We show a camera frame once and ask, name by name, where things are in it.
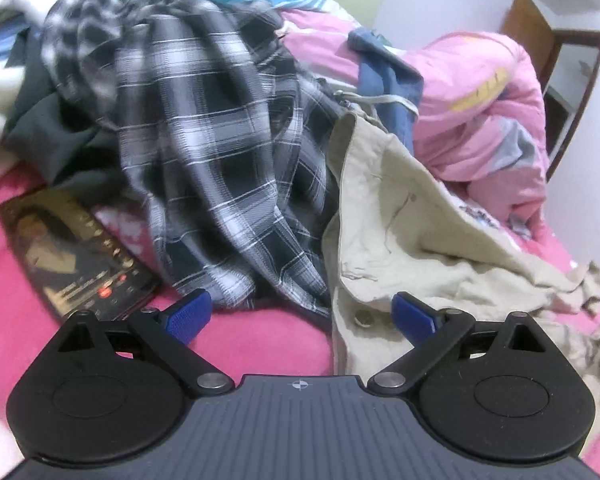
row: pink bedsheet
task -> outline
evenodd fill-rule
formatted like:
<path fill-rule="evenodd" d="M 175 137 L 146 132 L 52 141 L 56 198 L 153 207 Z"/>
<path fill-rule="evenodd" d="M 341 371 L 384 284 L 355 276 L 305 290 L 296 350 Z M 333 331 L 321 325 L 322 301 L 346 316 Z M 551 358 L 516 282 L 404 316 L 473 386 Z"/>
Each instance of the pink bedsheet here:
<path fill-rule="evenodd" d="M 23 166 L 0 178 L 0 203 L 39 183 Z M 146 230 L 127 211 L 104 209 L 99 216 L 132 250 L 143 253 Z M 521 246 L 568 270 L 571 258 L 552 232 L 545 228 L 534 242 Z M 165 291 L 153 305 L 164 309 L 176 299 Z M 586 314 L 560 315 L 560 320 L 592 332 L 598 319 Z M 0 228 L 0 418 L 5 418 L 8 395 L 58 328 L 57 322 L 36 297 Z M 190 345 L 203 358 L 239 382 L 243 374 L 327 375 L 332 371 L 330 338 L 289 311 L 272 306 L 253 312 L 214 313 L 211 322 Z M 600 438 L 585 457 L 600 474 Z"/>

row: wall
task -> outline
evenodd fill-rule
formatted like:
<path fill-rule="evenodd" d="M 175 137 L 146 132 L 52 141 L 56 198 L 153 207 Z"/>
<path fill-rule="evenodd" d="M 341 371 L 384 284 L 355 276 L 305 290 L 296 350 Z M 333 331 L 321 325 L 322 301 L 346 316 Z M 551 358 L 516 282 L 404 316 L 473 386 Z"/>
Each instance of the wall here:
<path fill-rule="evenodd" d="M 600 12 L 563 17 L 561 27 L 600 30 Z M 578 129 L 548 185 L 545 214 L 574 258 L 600 266 L 600 73 Z"/>
<path fill-rule="evenodd" d="M 374 28 L 396 47 L 421 48 L 456 30 L 496 31 L 513 0 L 384 0 Z M 557 19 L 542 3 L 549 23 Z"/>
<path fill-rule="evenodd" d="M 588 83 L 589 78 L 561 64 L 559 58 L 549 79 L 549 86 L 567 101 L 571 110 L 578 109 Z"/>

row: pink blanket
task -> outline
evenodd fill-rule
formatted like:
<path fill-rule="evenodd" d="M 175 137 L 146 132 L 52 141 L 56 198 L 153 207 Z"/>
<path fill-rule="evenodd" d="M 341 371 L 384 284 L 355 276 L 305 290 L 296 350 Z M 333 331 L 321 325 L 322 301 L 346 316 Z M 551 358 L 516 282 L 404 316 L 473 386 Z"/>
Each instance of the pink blanket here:
<path fill-rule="evenodd" d="M 317 75 L 357 86 L 351 22 L 305 10 L 281 13 L 286 47 Z M 439 180 L 466 192 L 503 224 L 535 228 L 548 157 L 542 92 L 525 50 L 506 36 L 449 34 L 422 50 L 390 49 L 424 78 L 414 155 Z"/>

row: plaid shirt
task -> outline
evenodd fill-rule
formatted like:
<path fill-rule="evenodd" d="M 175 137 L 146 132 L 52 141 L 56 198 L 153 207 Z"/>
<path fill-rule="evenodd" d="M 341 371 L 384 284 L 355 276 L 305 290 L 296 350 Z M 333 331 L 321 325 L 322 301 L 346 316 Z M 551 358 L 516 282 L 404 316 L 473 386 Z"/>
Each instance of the plaid shirt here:
<path fill-rule="evenodd" d="M 325 326 L 325 149 L 340 106 L 278 41 L 269 4 L 59 0 L 43 61 L 120 139 L 162 273 L 225 306 L 275 290 Z"/>

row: smartphone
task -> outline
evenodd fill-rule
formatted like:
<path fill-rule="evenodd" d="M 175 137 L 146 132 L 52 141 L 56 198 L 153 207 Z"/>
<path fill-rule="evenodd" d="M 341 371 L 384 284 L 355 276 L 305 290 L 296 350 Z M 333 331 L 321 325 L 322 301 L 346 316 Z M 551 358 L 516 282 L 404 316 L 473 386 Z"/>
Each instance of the smartphone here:
<path fill-rule="evenodd" d="M 45 304 L 100 320 L 145 304 L 160 280 L 69 193 L 36 189 L 0 204 L 11 251 Z"/>

